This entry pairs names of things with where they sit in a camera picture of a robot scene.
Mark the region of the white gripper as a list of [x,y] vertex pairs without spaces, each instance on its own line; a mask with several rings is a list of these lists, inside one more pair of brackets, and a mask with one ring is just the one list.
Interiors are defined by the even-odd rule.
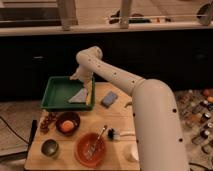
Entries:
[[70,80],[79,80],[81,81],[84,85],[87,85],[93,77],[93,72],[86,69],[85,67],[79,66],[75,73],[72,74],[69,79]]

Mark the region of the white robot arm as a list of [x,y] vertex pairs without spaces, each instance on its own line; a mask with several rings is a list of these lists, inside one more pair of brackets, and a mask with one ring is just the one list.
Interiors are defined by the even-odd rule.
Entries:
[[170,87],[102,61],[98,46],[81,50],[71,80],[87,84],[96,73],[132,98],[142,171],[190,171],[178,108]]

